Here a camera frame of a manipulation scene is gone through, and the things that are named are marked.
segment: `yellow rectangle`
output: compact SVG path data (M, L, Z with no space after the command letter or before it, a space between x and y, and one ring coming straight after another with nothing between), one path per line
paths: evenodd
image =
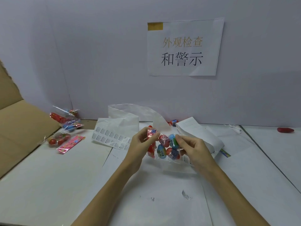
M163 22L148 23L148 31L163 30Z

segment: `hand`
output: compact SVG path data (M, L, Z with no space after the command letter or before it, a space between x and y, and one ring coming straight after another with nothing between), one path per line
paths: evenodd
M141 165L142 159L148 151L149 146L158 141L160 133L157 132L148 140L146 140L149 127L143 128L140 132L133 136L128 153L123 160L123 164L130 169L132 174L136 173Z
M184 149L180 151L180 155L189 156L195 168L206 178L219 167L202 139L179 135L175 139Z

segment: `cardboard flap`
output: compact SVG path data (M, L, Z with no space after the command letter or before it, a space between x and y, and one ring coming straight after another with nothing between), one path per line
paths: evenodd
M0 61L0 109L22 100L18 87Z
M0 110L0 121L0 177L60 127L25 100Z

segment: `paper sign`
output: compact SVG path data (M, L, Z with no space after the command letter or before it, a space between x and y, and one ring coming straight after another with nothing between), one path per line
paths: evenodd
M224 19L164 22L149 30L151 76L215 75Z

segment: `red marker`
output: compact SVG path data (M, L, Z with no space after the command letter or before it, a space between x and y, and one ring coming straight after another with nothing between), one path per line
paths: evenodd
M278 131L278 132L281 132L281 133L292 133L292 132L294 132L295 130L294 130L294 129L291 129L291 128L277 128L277 131Z

